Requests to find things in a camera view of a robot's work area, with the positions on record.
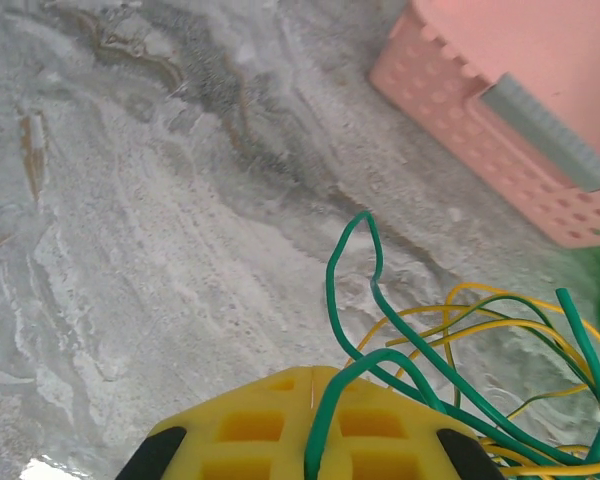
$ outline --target yellow plastic part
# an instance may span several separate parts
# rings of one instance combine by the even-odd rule
[[[187,434],[162,480],[303,480],[304,450],[331,367],[297,367],[159,423]],[[462,423],[358,379],[336,410],[319,480],[459,480],[436,432]]]

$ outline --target rectangular hole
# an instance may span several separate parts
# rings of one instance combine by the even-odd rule
[[[269,480],[271,460],[245,458],[202,465],[202,480]]]
[[[358,451],[351,454],[352,480],[420,480],[416,459],[405,453]]]
[[[282,435],[284,415],[276,411],[238,412],[222,422],[218,442],[277,442]]]
[[[338,420],[343,437],[407,437],[400,419],[384,410],[347,409]]]

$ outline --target floor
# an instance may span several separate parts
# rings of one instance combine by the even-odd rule
[[[340,365],[325,263],[363,208],[396,306],[467,280],[594,314],[600,251],[549,243],[367,83],[402,7],[0,0],[0,478],[114,478],[158,420]],[[338,271],[357,339],[372,265],[361,230]],[[570,382],[523,333],[457,352],[505,410]],[[596,415],[577,396],[523,421],[576,442]]]

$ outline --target wire bundle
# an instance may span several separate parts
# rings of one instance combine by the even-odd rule
[[[355,227],[363,220],[369,226],[376,255],[375,271],[370,279],[371,291],[376,304],[384,313],[385,318],[380,320],[366,335],[360,345],[356,347],[346,337],[338,316],[335,269],[349,237]],[[556,291],[560,303],[560,307],[558,307],[486,285],[467,283],[454,288],[449,293],[445,305],[425,306],[396,312],[389,305],[378,286],[378,279],[382,275],[383,262],[382,245],[375,221],[369,212],[362,212],[345,227],[327,264],[326,297],[331,327],[338,343],[351,357],[352,361],[334,376],[325,390],[316,412],[305,450],[306,479],[317,480],[320,460],[325,449],[327,434],[340,394],[348,383],[365,371],[374,374],[385,382],[389,388],[394,388],[400,393],[471,427],[481,436],[480,442],[483,448],[494,457],[494,461],[497,461],[501,466],[501,472],[507,477],[552,479],[577,476],[600,479],[600,427],[589,447],[584,445],[554,447],[534,438],[511,422],[515,416],[519,415],[537,400],[567,396],[587,389],[592,392],[600,406],[600,362],[585,329],[595,336],[598,341],[600,341],[600,334],[590,324],[580,318],[569,293],[565,289],[558,289]],[[457,293],[465,288],[487,290],[493,293],[493,295],[473,305],[453,304]],[[540,322],[511,318],[486,308],[502,300],[513,300],[525,305],[540,319]],[[542,309],[558,312],[566,316],[582,354],[554,329]],[[421,334],[418,334],[402,319],[402,317],[407,315],[435,311],[443,313],[442,324]],[[472,313],[480,313],[493,320],[465,328],[453,334],[449,333],[450,327]],[[368,355],[363,355],[360,350],[387,323],[391,323],[402,335],[402,338],[388,342],[387,347],[409,342],[413,344],[415,348],[414,352],[406,356],[397,350],[382,348]],[[525,401],[508,416],[500,413],[456,372],[450,345],[451,342],[459,338],[500,327],[520,327],[536,336],[567,363],[582,384],[566,390],[536,395]],[[439,333],[442,334],[440,339],[427,342],[428,337]],[[437,346],[444,346],[446,360],[440,357],[434,350],[434,347]],[[413,363],[413,360],[418,355],[424,355],[454,385],[455,395],[453,404],[443,402],[436,396],[424,375]],[[378,366],[380,362],[385,361],[390,361],[400,366],[400,370],[396,375]],[[400,379],[405,372],[411,377],[416,388]],[[496,426],[494,427],[462,410],[461,399],[463,395],[476,405]]]

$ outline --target yellow wire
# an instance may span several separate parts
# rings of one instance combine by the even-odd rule
[[[449,301],[449,299],[453,300],[453,298],[458,294],[458,292],[460,292],[461,290],[465,290],[465,289],[484,290],[484,291],[487,291],[490,293],[501,294],[501,295],[502,294],[516,295],[518,297],[521,297],[521,298],[524,298],[525,300],[530,301],[531,303],[535,304],[537,307],[545,308],[552,312],[564,315],[564,310],[562,310],[562,308],[559,307],[558,305],[553,305],[552,303],[547,303],[547,302],[544,302],[537,298],[527,297],[526,295],[519,295],[517,293],[513,293],[508,290],[504,290],[502,288],[496,288],[496,287],[492,287],[491,285],[485,285],[483,283],[474,283],[474,282],[463,282],[463,283],[459,283],[458,285],[453,287],[451,292],[449,292],[449,295],[447,295],[447,303],[451,303],[451,301]],[[598,342],[600,342],[600,332],[598,332],[598,330],[596,330],[596,328],[593,325],[591,325],[588,321],[586,321],[584,318],[582,319],[582,323],[584,324],[584,327],[589,331],[589,333],[592,336],[594,336]]]
[[[586,390],[587,388],[588,388],[587,385],[585,385],[584,383],[581,383],[579,385],[576,385],[576,386],[570,387],[570,388],[566,388],[564,390],[557,390],[555,392],[548,392],[548,393],[543,393],[541,395],[536,395],[534,397],[531,397],[529,400],[526,400],[522,405],[520,405],[513,412],[511,412],[509,415],[507,415],[507,418],[509,420],[513,420],[514,418],[516,418],[518,415],[520,415],[522,412],[524,412],[529,407],[529,405],[531,405],[532,401],[545,399],[545,398],[566,397],[568,395],[573,395],[575,393],[582,392],[582,391]]]
[[[600,463],[593,465],[556,465],[556,466],[534,466],[534,467],[504,467],[500,469],[505,477],[530,477],[530,476],[560,476],[580,477],[597,475],[600,473]]]
[[[589,453],[589,447],[586,445],[559,445],[556,448],[566,453],[581,453],[583,458]]]
[[[451,303],[453,301],[453,299],[455,298],[455,296],[458,294],[458,292],[460,292],[463,289],[476,289],[476,290],[484,290],[487,291],[489,293],[493,293],[493,294],[511,294],[512,292],[509,292],[507,290],[501,289],[501,288],[497,288],[497,287],[492,287],[491,285],[485,285],[483,283],[475,283],[475,282],[463,282],[463,283],[459,283],[458,285],[456,285],[451,292],[449,292],[449,295],[447,295],[446,301],[447,303]],[[518,295],[530,302],[532,302],[533,304],[535,304],[537,307],[540,308],[545,308],[549,311],[555,312],[555,313],[559,313],[561,315],[564,315],[564,310],[557,306],[557,305],[553,305],[551,303],[547,303],[544,302],[540,299],[534,298],[534,297],[527,297],[524,295]],[[584,325],[584,327],[589,331],[589,334],[591,334],[593,337],[595,337],[595,339],[600,343],[600,332],[598,332],[598,330],[596,330],[595,327],[593,327],[593,325],[591,325],[587,320],[585,320],[584,318],[582,319],[582,323]],[[590,371],[587,369],[585,370],[585,372],[590,375]],[[571,395],[574,393],[578,393],[581,392],[583,390],[586,390],[587,386],[584,384],[578,385],[576,387],[572,387],[570,389],[566,389],[566,390],[562,390],[559,392],[551,392],[551,393],[547,393],[545,394],[543,397],[544,398],[551,398],[551,397],[556,397],[556,396],[563,396],[564,395]],[[513,413],[515,415],[519,415],[520,413],[522,413],[531,403],[530,402],[525,402],[525,404],[523,404],[521,406],[521,408],[517,409],[516,411],[514,411]]]
[[[502,457],[505,459],[513,460],[514,462],[519,463],[523,467],[532,468],[532,467],[538,466],[535,463],[533,463],[531,460],[529,460],[527,457],[525,457],[524,455],[520,455],[519,453],[514,452],[513,450],[509,450],[508,448],[499,447],[497,445],[485,445],[483,448],[484,448],[485,452],[487,452],[487,453],[490,453],[492,455],[497,455],[498,457]],[[552,478],[553,478],[551,475],[539,475],[539,477],[543,480],[552,480]]]
[[[477,305],[479,302],[476,302],[476,304],[474,305],[470,305],[470,306],[466,306],[466,305],[432,305],[432,306],[423,306],[423,307],[414,307],[414,308],[407,308],[406,310],[401,310],[398,312],[398,315],[400,315],[401,317],[406,317],[409,315],[417,315],[419,313],[427,313],[427,312],[444,312],[444,311],[455,311],[455,310],[460,310],[460,314],[466,312],[467,310],[469,310],[470,308],[474,307],[475,305]],[[489,317],[492,318],[502,318],[502,315],[499,315],[495,312],[491,312],[489,310],[484,310],[482,308],[479,308],[476,310],[476,313],[481,313],[483,315],[487,315]],[[367,344],[371,341],[371,339],[380,331],[380,329],[382,327],[384,327],[387,323],[389,322],[389,319],[387,317],[382,318],[381,320],[378,320],[376,322],[376,324],[371,328],[371,330],[369,330],[369,333],[367,333],[364,338],[362,339],[362,341],[358,344],[358,351],[362,351],[362,349],[364,347],[367,346]],[[436,327],[437,330],[434,333],[438,333],[442,331],[442,327]],[[351,362],[353,362],[353,359],[350,358],[347,363],[346,366],[349,366],[351,364]]]
[[[576,364],[578,364],[578,366],[583,370],[583,372],[587,375],[587,377],[589,377],[590,380],[592,379],[589,365],[582,358],[582,356],[560,334],[555,332],[555,330],[547,327],[544,324],[538,323],[538,322],[533,322],[530,320],[523,320],[523,319],[508,319],[508,318],[505,318],[504,315],[498,314],[496,312],[478,308],[475,310],[476,313],[481,313],[483,315],[498,319],[500,321],[499,322],[488,322],[485,324],[476,325],[476,326],[469,327],[467,329],[461,330],[459,332],[456,332],[456,333],[450,335],[449,334],[450,325],[453,324],[454,322],[456,322],[460,315],[465,313],[467,310],[474,308],[478,303],[483,302],[485,300],[485,299],[481,299],[479,302],[476,302],[475,304],[470,305],[470,306],[453,305],[452,304],[453,299],[463,289],[479,289],[479,290],[484,290],[484,291],[493,293],[494,295],[489,298],[494,298],[499,295],[516,295],[516,296],[522,297],[522,298],[534,303],[536,306],[538,306],[540,308],[545,308],[545,309],[550,310],[555,313],[564,314],[562,308],[560,308],[559,306],[544,302],[542,300],[539,300],[539,299],[536,299],[533,297],[518,295],[516,293],[509,292],[507,290],[503,290],[500,288],[492,287],[489,285],[484,285],[484,284],[480,284],[480,283],[472,283],[472,282],[465,282],[465,283],[456,285],[451,290],[451,292],[449,292],[449,294],[447,295],[447,298],[445,299],[446,305],[415,307],[415,308],[410,308],[410,309],[406,309],[406,310],[402,310],[402,311],[398,312],[398,315],[400,315],[401,317],[404,317],[407,315],[425,313],[425,312],[439,311],[439,312],[443,313],[442,324],[438,327],[427,330],[426,332],[422,333],[420,336],[423,338],[426,338],[431,335],[442,332],[442,338],[438,339],[436,341],[430,342],[429,345],[431,345],[433,347],[443,345],[445,347],[445,355],[447,357],[447,362],[449,363],[449,365],[452,368],[455,368],[455,361],[453,359],[453,353],[452,353],[452,350],[450,347],[451,342],[453,342],[459,338],[463,338],[468,335],[472,335],[474,333],[478,333],[481,331],[486,331],[486,330],[489,330],[492,328],[498,328],[498,327],[504,327],[504,326],[518,326],[518,327],[534,328],[536,330],[542,331],[543,333],[546,333],[547,335],[553,337],[554,340],[556,340],[556,342],[563,348],[565,353],[567,353],[569,356],[571,356],[572,359],[574,360],[574,362]],[[454,311],[459,311],[459,314],[457,316],[454,316],[453,318],[451,318],[450,314],[451,314],[451,312],[454,312]],[[388,319],[386,317],[379,320],[373,326],[373,328],[367,333],[367,335],[362,339],[362,341],[358,345],[358,350],[361,351],[369,343],[369,341],[373,338],[373,336],[376,335],[378,333],[378,331],[380,331],[380,329],[384,325],[387,324],[387,322],[388,322]],[[583,324],[584,324],[584,327],[588,330],[588,332],[593,337],[595,337],[598,342],[600,342],[600,333],[589,322],[587,322],[584,319],[583,319]],[[391,341],[387,342],[386,345],[393,346],[393,345],[398,345],[398,344],[407,343],[407,342],[408,342],[408,340],[406,338],[399,338],[399,339],[395,339],[395,340],[391,340]],[[420,353],[419,351],[413,352],[410,355],[410,358],[413,359],[413,358],[417,357],[419,355],[419,353]],[[353,359],[349,359],[349,361],[347,362],[347,365],[349,365],[352,361],[353,361]],[[399,370],[398,373],[396,374],[396,377],[402,376],[403,373],[404,372],[402,371],[402,369]],[[518,409],[514,410],[509,415],[508,418],[513,419],[516,416],[520,415],[531,404],[532,401],[544,399],[544,398],[554,398],[554,397],[562,397],[562,396],[572,395],[572,394],[575,394],[578,392],[582,392],[586,389],[587,389],[587,385],[580,384],[580,385],[576,385],[576,386],[568,388],[568,389],[564,389],[564,390],[560,390],[560,391],[556,391],[556,392],[549,392],[549,393],[545,393],[542,395],[537,395],[537,396],[532,397],[531,399],[527,400]],[[539,467],[539,466],[536,466],[535,464],[533,464],[533,462],[529,461],[525,457],[517,454],[516,452],[512,452],[510,450],[503,449],[502,447],[498,447],[496,445],[492,445],[493,440],[491,440],[489,438],[486,438],[486,437],[481,438],[480,443],[486,447],[485,450],[489,451],[493,455],[504,456],[505,458],[509,458],[509,459],[516,461],[517,463],[520,463],[521,465],[523,465],[522,467],[505,467],[505,468],[501,469],[501,471],[504,475],[508,475],[508,476],[539,476],[543,479],[550,479],[553,475],[587,476],[587,475],[595,475],[595,474],[600,473],[600,463],[595,464],[595,465],[582,465],[582,466],[577,466],[577,467],[568,467],[568,466],[559,466],[559,465],[551,466],[551,467]],[[580,451],[583,453],[588,452],[588,447],[586,447],[584,445],[565,445],[565,446],[561,446],[558,448],[560,448],[563,451],[568,451],[568,452],[573,452],[573,451]]]
[[[546,333],[550,337],[553,337],[553,339],[565,350],[565,352],[575,353],[576,355],[578,355],[578,353],[569,344],[569,342],[567,342],[562,337],[562,335],[560,335],[558,332],[556,332],[552,328],[549,328],[546,325],[543,325],[541,323],[534,322],[533,320],[524,320],[521,318],[510,318],[510,319],[498,320],[498,321],[492,320],[490,322],[481,323],[479,325],[473,325],[472,327],[465,328],[463,330],[460,330],[459,332],[454,332],[447,337],[440,338],[438,340],[434,340],[433,342],[429,342],[429,346],[439,347],[440,345],[444,345],[446,343],[453,342],[454,340],[458,340],[460,338],[464,338],[469,335],[473,335],[474,333],[484,332],[487,330],[491,330],[494,328],[501,328],[501,327],[524,327],[524,328],[533,328],[534,330],[539,330],[543,333]],[[415,350],[409,355],[409,358],[411,360],[413,360],[418,355],[420,355],[420,353],[421,353],[420,350]]]

